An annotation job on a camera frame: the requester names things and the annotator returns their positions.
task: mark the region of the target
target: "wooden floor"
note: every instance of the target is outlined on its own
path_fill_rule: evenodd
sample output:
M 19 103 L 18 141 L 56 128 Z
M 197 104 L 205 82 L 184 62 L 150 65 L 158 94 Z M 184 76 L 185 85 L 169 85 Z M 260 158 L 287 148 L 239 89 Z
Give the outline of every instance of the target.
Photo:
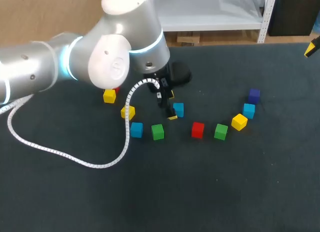
M 196 46 L 214 46 L 214 45 L 232 45 L 232 44 L 257 44 L 258 31 L 215 31 L 201 32 L 200 43 Z M 312 33 L 306 37 L 269 37 L 265 43 L 309 43 L 312 39 L 317 38 L 319 34 Z M 165 38 L 168 46 L 179 47 L 177 43 L 177 33 L 166 33 Z

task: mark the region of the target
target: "cube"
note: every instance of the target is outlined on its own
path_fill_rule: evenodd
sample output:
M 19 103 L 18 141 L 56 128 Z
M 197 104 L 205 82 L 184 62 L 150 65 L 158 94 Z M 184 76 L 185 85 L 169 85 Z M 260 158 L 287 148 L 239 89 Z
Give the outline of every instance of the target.
M 176 115 L 178 118 L 184 117 L 184 104 L 183 103 L 174 103 L 173 108 L 175 109 Z
M 165 131 L 164 131 L 164 128 L 162 127 L 162 124 L 151 126 L 151 131 L 152 131 L 153 140 L 160 140 L 165 138 L 164 137 Z
M 236 130 L 240 131 L 247 125 L 247 122 L 248 119 L 244 117 L 244 115 L 239 113 L 238 115 L 236 115 L 236 117 L 232 119 L 231 126 Z
M 169 99 L 173 99 L 173 98 L 175 98 L 175 94 L 174 94 L 174 91 L 171 90 L 171 96 L 169 95 Z
M 202 138 L 204 136 L 205 125 L 203 123 L 194 122 L 192 125 L 192 138 Z
M 255 105 L 245 103 L 243 106 L 242 115 L 244 115 L 244 117 L 246 118 L 253 119 L 255 115 L 255 110 L 256 110 Z
M 115 90 L 105 90 L 103 93 L 103 101 L 105 103 L 115 103 L 116 91 Z
M 166 117 L 169 120 L 174 120 L 174 119 L 178 118 L 177 113 L 176 113 L 175 109 L 173 108 L 173 106 L 166 107 L 165 108 L 165 113 L 166 113 Z
M 222 124 L 217 124 L 214 132 L 214 138 L 220 139 L 220 140 L 225 140 L 226 135 L 228 131 L 228 126 L 222 125 Z
M 257 104 L 260 100 L 260 90 L 258 89 L 250 89 L 248 103 Z
M 144 132 L 144 125 L 142 123 L 132 123 L 130 128 L 130 134 L 132 138 L 142 138 Z
M 124 106 L 121 109 L 121 117 L 125 118 L 125 114 L 126 114 L 126 106 Z M 133 106 L 129 106 L 129 121 L 134 117 L 134 115 L 136 114 L 136 109 Z

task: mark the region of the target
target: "navy cube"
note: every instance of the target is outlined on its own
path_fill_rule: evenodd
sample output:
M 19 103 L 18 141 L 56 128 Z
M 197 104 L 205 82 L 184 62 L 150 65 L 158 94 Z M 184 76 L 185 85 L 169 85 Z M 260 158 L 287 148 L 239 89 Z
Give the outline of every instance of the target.
M 248 103 L 257 104 L 260 100 L 260 90 L 250 89 Z
M 245 103 L 243 106 L 242 115 L 244 115 L 244 117 L 246 118 L 253 119 L 255 115 L 255 111 L 256 111 L 255 105 Z
M 183 103 L 174 103 L 173 108 L 175 109 L 175 113 L 178 118 L 184 117 L 184 104 Z
M 130 128 L 130 134 L 132 138 L 142 138 L 144 132 L 144 125 L 142 123 L 132 123 Z

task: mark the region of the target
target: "yellow cube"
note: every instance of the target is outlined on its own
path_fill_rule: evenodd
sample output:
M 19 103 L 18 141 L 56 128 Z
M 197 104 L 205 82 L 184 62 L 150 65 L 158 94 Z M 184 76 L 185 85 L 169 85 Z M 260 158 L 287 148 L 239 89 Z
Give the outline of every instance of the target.
M 115 103 L 116 91 L 114 89 L 105 90 L 103 93 L 103 100 L 105 103 Z
M 121 117 L 125 118 L 126 106 L 121 109 Z M 129 106 L 129 120 L 131 120 L 136 114 L 136 109 L 133 106 Z
M 232 119 L 231 126 L 236 130 L 240 131 L 247 125 L 247 122 L 248 119 L 244 117 L 244 115 L 239 113 L 238 115 L 236 115 L 236 117 Z

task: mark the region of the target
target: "wall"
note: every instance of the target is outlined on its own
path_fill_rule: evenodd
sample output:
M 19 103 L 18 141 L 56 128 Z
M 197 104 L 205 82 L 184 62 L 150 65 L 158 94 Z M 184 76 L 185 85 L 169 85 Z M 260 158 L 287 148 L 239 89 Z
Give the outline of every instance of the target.
M 85 34 L 101 15 L 101 0 L 0 0 L 0 47 Z

